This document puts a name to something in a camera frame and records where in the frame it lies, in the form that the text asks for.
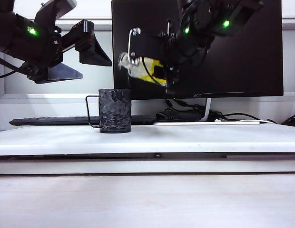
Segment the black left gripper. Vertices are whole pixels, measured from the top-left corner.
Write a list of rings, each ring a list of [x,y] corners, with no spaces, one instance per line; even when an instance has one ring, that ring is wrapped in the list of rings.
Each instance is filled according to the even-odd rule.
[[[79,52],[79,61],[82,64],[111,67],[111,59],[98,43],[94,23],[82,20],[78,23],[80,27],[80,39],[75,43],[75,49]],[[45,84],[59,81],[82,79],[82,74],[63,64],[63,52],[61,47],[61,28],[54,26],[46,46],[38,63],[25,62],[27,79],[36,84]]]

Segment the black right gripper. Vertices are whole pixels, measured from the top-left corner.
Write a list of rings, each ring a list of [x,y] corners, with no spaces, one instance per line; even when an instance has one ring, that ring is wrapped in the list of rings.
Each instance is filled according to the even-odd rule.
[[[140,58],[161,60],[155,66],[153,78],[165,88],[166,94],[175,94],[179,82],[178,71],[183,67],[200,68],[210,49],[208,37],[196,37],[191,27],[173,32],[173,22],[167,21],[167,31],[162,35],[150,35],[140,28],[132,28],[128,37],[128,60],[139,65]]]

